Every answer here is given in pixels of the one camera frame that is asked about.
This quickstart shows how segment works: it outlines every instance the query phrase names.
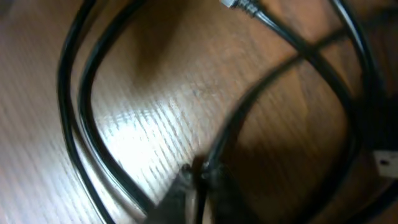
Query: wooden table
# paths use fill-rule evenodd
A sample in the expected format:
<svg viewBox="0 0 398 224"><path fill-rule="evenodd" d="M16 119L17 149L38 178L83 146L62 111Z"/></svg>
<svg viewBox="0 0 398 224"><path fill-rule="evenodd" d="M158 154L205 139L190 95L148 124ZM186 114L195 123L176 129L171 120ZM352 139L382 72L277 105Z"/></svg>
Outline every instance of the wooden table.
<svg viewBox="0 0 398 224"><path fill-rule="evenodd" d="M103 1L96 8L73 68L73 96L96 39L127 2ZM350 2L362 16L389 4ZM65 150L55 89L62 44L80 4L18 0L0 20L0 223L100 222ZM267 4L311 42L341 26L328 1ZM100 67L93 91L96 122L114 157L158 202L178 168L207 151L250 84L294 53L258 21L217 0L150 1ZM361 70L350 42L323 54L359 96ZM346 132L337 97L301 63L258 100L227 164L261 218L285 223L306 205ZM118 223L133 222L134 208L121 208L107 193L109 184L90 174ZM314 223L341 223L388 183L364 152ZM398 204L373 223L397 223L397 211Z"/></svg>

